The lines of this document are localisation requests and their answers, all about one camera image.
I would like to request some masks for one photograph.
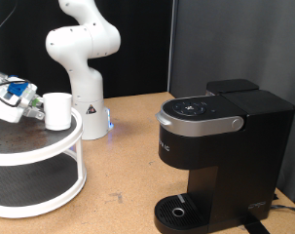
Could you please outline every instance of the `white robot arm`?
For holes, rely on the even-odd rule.
[[[88,67],[88,59],[116,53],[121,44],[119,31],[100,14],[93,0],[59,0],[59,6],[80,25],[51,31],[47,51],[69,75],[73,107],[83,118],[82,139],[103,137],[109,131],[109,113],[103,103],[102,77]]]
[[[36,107],[42,104],[36,91],[37,87],[29,81],[0,72],[0,119],[18,123],[24,115],[42,120],[45,115]]]

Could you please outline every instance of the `coffee maker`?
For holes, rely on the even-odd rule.
[[[187,192],[162,199],[164,234],[203,234],[269,215],[295,106],[247,80],[207,84],[207,96],[171,99],[156,115],[159,156],[189,170]]]

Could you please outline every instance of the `dark background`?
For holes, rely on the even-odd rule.
[[[0,23],[16,0],[0,0]],[[104,97],[166,91],[172,0],[96,0],[98,10],[121,34],[119,52],[89,60],[103,77]],[[57,0],[18,0],[0,28],[0,71],[38,86],[38,94],[71,93],[65,69],[48,55],[45,40],[56,28],[78,25]]]
[[[177,1],[170,92],[248,79],[295,105],[295,0]],[[295,202],[295,118],[277,187]]]

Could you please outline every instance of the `two-tier stand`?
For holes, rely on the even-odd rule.
[[[73,108],[70,129],[59,132],[33,118],[22,117],[18,124],[0,120],[0,216],[44,214],[80,192],[87,178],[82,132]]]

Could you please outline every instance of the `table surface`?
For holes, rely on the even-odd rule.
[[[155,114],[169,93],[105,100],[114,129],[83,141],[88,178],[85,187],[63,207],[35,217],[0,218],[0,233],[157,234],[154,208],[166,196],[186,192],[188,171],[158,156],[159,123]],[[273,204],[295,207],[280,191]],[[274,210],[262,223],[272,233],[295,233],[295,213]],[[242,227],[217,232],[247,234]]]

